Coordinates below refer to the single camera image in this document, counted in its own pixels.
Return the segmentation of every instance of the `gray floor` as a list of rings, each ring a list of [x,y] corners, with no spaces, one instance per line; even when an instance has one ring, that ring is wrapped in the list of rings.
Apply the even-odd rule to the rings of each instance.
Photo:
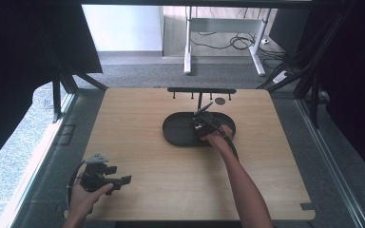
[[[157,53],[119,56],[101,53],[104,74],[93,78],[113,87],[203,86],[255,88],[264,79],[256,75],[254,66],[245,58],[199,58],[192,76],[183,75],[181,59],[163,58]],[[29,191],[26,202],[13,227],[61,227],[66,209],[68,179],[83,157],[104,92],[77,79],[81,88],[70,115]],[[318,152],[316,142],[303,120],[297,101],[288,85],[272,94],[285,134],[298,163],[313,207],[317,212],[311,221],[281,221],[277,227],[356,227],[335,182]],[[365,212],[365,164],[331,122],[324,106],[320,106],[320,132],[336,162]],[[96,222],[86,227],[232,227],[237,223],[161,223],[161,222]]]

